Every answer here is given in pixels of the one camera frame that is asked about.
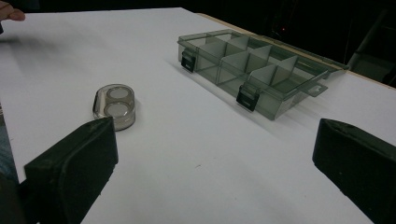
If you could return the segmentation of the dark metal stand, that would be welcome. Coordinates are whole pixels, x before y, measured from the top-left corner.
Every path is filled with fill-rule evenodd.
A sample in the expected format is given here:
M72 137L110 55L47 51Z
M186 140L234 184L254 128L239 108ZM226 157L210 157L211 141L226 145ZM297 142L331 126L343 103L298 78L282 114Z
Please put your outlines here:
M382 9L348 61L349 70L396 88L396 9Z

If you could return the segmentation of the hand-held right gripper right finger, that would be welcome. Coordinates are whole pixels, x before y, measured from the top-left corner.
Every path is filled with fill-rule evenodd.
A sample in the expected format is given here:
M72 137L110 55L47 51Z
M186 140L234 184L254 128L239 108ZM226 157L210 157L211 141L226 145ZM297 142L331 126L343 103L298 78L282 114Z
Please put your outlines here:
M396 224L396 146L322 119L312 161L374 224Z

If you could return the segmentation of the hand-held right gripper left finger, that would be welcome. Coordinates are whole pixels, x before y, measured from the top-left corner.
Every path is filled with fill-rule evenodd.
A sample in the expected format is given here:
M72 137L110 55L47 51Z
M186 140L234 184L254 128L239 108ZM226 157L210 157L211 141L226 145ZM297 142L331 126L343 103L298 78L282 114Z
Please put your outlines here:
M24 166L40 224L80 224L119 161L112 118L85 123Z

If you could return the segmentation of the small clear double-well case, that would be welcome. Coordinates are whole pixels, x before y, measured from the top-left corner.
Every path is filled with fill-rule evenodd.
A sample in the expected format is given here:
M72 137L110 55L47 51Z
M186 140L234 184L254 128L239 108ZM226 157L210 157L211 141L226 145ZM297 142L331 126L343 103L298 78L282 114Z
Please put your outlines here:
M133 89L123 84L100 88L94 96L92 114L95 119L113 118L116 132L128 129L135 122Z

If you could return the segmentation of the clear grey compartment organizer box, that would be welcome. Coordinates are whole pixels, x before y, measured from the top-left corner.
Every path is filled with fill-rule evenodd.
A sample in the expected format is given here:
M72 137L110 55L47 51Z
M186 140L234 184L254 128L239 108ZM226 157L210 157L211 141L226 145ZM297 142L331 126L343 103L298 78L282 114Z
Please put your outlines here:
M321 81L347 66L257 35L219 30L178 38L178 60L226 91L249 111L277 119L306 97L327 90Z

